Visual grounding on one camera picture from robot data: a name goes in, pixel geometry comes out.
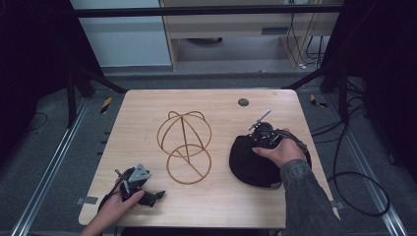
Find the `hand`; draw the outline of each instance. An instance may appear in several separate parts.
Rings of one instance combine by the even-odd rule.
[[[81,236],[100,235],[102,231],[116,223],[129,208],[134,207],[144,193],[144,191],[139,191],[126,202],[123,202],[119,185],[114,194],[105,202],[101,210],[83,230]]]
[[[262,147],[253,147],[252,151],[260,156],[266,157],[273,161],[279,168],[286,162],[293,159],[306,160],[304,152],[290,138],[284,137],[279,145],[274,149],[266,149]]]

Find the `gray sleeve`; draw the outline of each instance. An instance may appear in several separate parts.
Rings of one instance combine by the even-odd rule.
[[[306,161],[291,160],[280,174],[285,188],[286,235],[347,235]]]

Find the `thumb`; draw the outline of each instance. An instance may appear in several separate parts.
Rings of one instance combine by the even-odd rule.
[[[140,190],[138,192],[136,192],[134,195],[132,195],[128,200],[125,201],[125,203],[123,203],[126,208],[130,208],[133,207],[135,204],[138,203],[138,201],[144,196],[145,191]]]

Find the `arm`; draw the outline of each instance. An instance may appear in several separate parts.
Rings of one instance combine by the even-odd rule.
[[[254,147],[253,151],[280,168],[287,235],[347,235],[303,151],[292,140],[284,138],[275,149]]]
[[[138,203],[138,200],[144,195],[144,191],[139,191],[126,202],[123,202],[119,192],[120,189],[118,187],[116,192],[107,200],[89,225],[81,232],[81,236],[101,235],[102,231],[116,223],[126,211],[129,208],[134,207]]]

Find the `copper wire frame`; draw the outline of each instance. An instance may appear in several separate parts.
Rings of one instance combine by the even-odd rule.
[[[194,129],[193,125],[186,119],[187,116],[193,116],[196,118],[201,119],[202,121],[204,121],[207,126],[208,126],[208,130],[209,130],[209,137],[208,137],[208,142],[204,145],[202,139],[200,138],[199,134],[197,133],[196,129]],[[177,147],[175,150],[169,152],[164,148],[164,142],[165,142],[165,138],[166,135],[168,134],[168,132],[171,130],[171,128],[174,126],[174,124],[176,124],[179,120],[181,120],[181,127],[182,127],[182,131],[183,131],[183,137],[184,137],[184,145]],[[169,122],[172,121],[172,123],[168,126],[168,128],[166,129],[165,133],[162,136],[162,139],[160,139],[160,132],[162,127],[164,127],[164,125]],[[185,132],[185,124],[187,124],[191,130],[193,131],[193,133],[196,135],[197,139],[199,140],[199,145],[196,144],[188,144],[187,142],[187,135]],[[203,115],[202,112],[200,111],[191,111],[191,112],[187,112],[185,114],[179,114],[175,111],[170,111],[168,113],[168,119],[162,123],[162,125],[159,127],[158,131],[157,131],[157,143],[159,145],[159,147],[165,152],[167,153],[168,159],[166,161],[166,170],[168,171],[169,176],[171,176],[171,178],[173,180],[175,180],[176,182],[180,183],[180,184],[185,184],[185,185],[190,185],[190,184],[195,184],[198,183],[202,180],[204,180],[208,175],[209,172],[211,170],[211,156],[209,155],[209,152],[207,151],[207,146],[209,145],[211,141],[211,126],[209,125],[209,123],[206,121],[205,116]],[[194,153],[190,153],[188,147],[197,147],[200,148],[200,150],[194,152]],[[183,154],[179,151],[180,148],[185,148],[186,153]],[[190,157],[191,156],[195,156],[201,152],[205,152],[208,156],[208,170],[206,173],[201,173],[194,165],[193,163],[191,163]],[[171,157],[181,157],[183,158],[199,175],[201,178],[199,178],[198,180],[195,181],[182,181],[177,179],[171,172],[170,168],[169,168],[169,162],[171,160]]]

